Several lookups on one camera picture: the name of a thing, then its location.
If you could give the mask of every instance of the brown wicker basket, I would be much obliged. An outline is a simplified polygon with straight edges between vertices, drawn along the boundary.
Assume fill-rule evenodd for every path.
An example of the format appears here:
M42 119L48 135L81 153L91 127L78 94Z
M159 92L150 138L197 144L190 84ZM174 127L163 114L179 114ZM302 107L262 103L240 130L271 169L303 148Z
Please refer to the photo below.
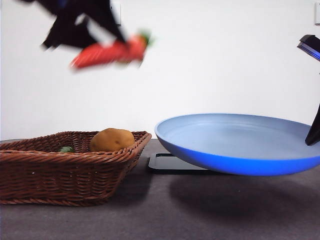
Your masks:
M89 152L97 133L65 131L1 144L0 204L105 203L138 163L151 134L132 132L135 144L119 151ZM75 152L58 152L64 146Z

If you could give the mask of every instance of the basket rim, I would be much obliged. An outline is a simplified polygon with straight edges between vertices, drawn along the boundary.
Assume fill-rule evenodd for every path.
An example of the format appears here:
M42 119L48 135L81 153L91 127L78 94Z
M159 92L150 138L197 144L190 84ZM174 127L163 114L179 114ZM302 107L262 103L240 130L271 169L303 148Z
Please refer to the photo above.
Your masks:
M97 133L99 131L62 131L54 134L39 136L34 138L22 139L18 141L13 141L9 143L2 143L3 145L14 145L18 143L24 143L27 141L40 140L44 137L50 137L54 135L61 134L90 134ZM31 156L39 156L40 158L32 158L29 159L29 162L52 162L52 163L72 163L72 162L81 162L87 164L96 164L96 163L107 163L107 162L125 162L128 159L135 157L148 143L151 139L152 135L146 131L132 131L132 133L142 133L140 139L135 141L134 144L128 146L126 148L120 149L118 151L95 151L95 152L45 152L45 151L36 151L36 150L14 150L14 149L3 149L0 150L0 155L12 155L12 158L3 160L0 157L0 162L16 162L17 157L31 157Z

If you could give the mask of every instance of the red carrot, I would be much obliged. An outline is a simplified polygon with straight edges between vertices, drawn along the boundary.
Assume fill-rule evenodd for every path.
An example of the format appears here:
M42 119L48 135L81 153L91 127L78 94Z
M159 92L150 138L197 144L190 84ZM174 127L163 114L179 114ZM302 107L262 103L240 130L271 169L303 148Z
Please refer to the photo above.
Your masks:
M74 68L85 68L93 65L109 64L112 62L142 61L149 44L149 36L135 35L126 43L115 41L112 45L102 46L99 43L82 50L71 62Z

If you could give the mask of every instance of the gray table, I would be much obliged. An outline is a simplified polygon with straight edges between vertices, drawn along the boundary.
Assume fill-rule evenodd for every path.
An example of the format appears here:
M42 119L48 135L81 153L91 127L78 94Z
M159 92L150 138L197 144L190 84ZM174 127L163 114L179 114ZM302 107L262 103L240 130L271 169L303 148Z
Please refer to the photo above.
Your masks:
M152 139L108 203L2 205L2 240L319 240L320 166L286 176L154 174Z

